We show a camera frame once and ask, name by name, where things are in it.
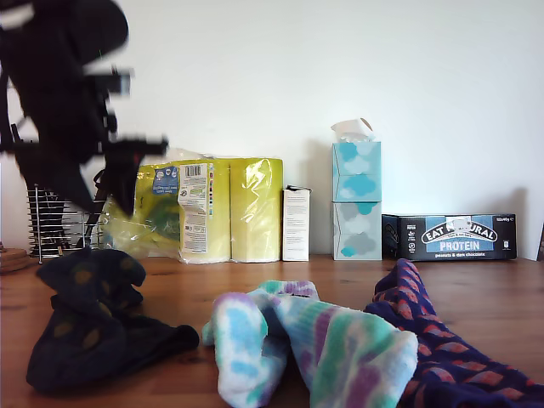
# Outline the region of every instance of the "stacked tissue boxes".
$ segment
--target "stacked tissue boxes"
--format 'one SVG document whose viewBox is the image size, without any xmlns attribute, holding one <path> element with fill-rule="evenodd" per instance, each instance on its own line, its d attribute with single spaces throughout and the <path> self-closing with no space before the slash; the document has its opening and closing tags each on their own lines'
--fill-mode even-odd
<svg viewBox="0 0 544 408">
<path fill-rule="evenodd" d="M 332 146 L 333 257 L 382 259 L 382 144 Z"/>
</svg>

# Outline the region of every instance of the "wooden tabletop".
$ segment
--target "wooden tabletop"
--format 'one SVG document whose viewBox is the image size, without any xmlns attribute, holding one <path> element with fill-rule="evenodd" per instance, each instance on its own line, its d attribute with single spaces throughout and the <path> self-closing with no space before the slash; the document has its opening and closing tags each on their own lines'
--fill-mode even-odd
<svg viewBox="0 0 544 408">
<path fill-rule="evenodd" d="M 141 287 L 143 313 L 169 325 L 208 321 L 213 299 L 224 292 L 249 292 L 267 280 L 313 281 L 322 300 L 363 309 L 374 286 L 393 266 L 384 262 L 185 265 L 148 259 Z M 544 383 L 544 263 L 418 263 L 441 319 L 455 333 L 500 362 Z M 1 277 L 2 408 L 222 407 L 213 350 L 172 357 L 130 377 L 86 387 L 56 398 L 44 397 L 25 380 L 31 350 L 52 313 L 54 293 L 28 269 Z M 309 393 L 291 363 L 270 406 L 309 406 Z"/>
</svg>

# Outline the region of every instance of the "wooden coaster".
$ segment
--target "wooden coaster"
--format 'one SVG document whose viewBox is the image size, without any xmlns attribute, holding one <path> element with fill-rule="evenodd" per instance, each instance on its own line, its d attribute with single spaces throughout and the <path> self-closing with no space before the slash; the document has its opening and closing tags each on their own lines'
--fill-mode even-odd
<svg viewBox="0 0 544 408">
<path fill-rule="evenodd" d="M 0 253 L 0 268 L 5 262 L 26 258 L 27 256 L 24 249 L 6 249 L 5 252 Z"/>
<path fill-rule="evenodd" d="M 37 264 L 37 259 L 32 259 L 29 257 L 15 259 L 13 261 L 9 261 L 8 263 L 2 264 L 2 267 L 0 267 L 0 275 L 15 272 L 17 270 L 28 268 L 29 266 L 33 266 L 36 264 Z"/>
</svg>

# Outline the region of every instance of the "cardboard box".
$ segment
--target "cardboard box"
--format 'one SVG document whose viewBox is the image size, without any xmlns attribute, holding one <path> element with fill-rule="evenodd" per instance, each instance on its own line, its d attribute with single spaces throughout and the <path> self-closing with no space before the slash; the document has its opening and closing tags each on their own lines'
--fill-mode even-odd
<svg viewBox="0 0 544 408">
<path fill-rule="evenodd" d="M 283 190 L 283 260 L 309 261 L 309 189 Z"/>
<path fill-rule="evenodd" d="M 514 214 L 382 217 L 383 256 L 412 261 L 515 259 Z"/>
<path fill-rule="evenodd" d="M 382 143 L 332 145 L 332 200 L 382 200 Z"/>
<path fill-rule="evenodd" d="M 333 203 L 335 260 L 382 259 L 382 203 Z"/>
</svg>

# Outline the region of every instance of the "wire rack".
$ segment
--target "wire rack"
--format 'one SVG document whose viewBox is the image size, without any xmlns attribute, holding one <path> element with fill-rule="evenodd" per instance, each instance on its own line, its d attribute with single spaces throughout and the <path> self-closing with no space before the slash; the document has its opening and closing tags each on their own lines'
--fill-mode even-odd
<svg viewBox="0 0 544 408">
<path fill-rule="evenodd" d="M 99 249 L 103 232 L 99 221 L 105 201 L 94 201 L 95 212 L 87 213 L 50 190 L 37 186 L 28 190 L 29 239 L 32 258 L 58 258 L 84 247 Z"/>
</svg>

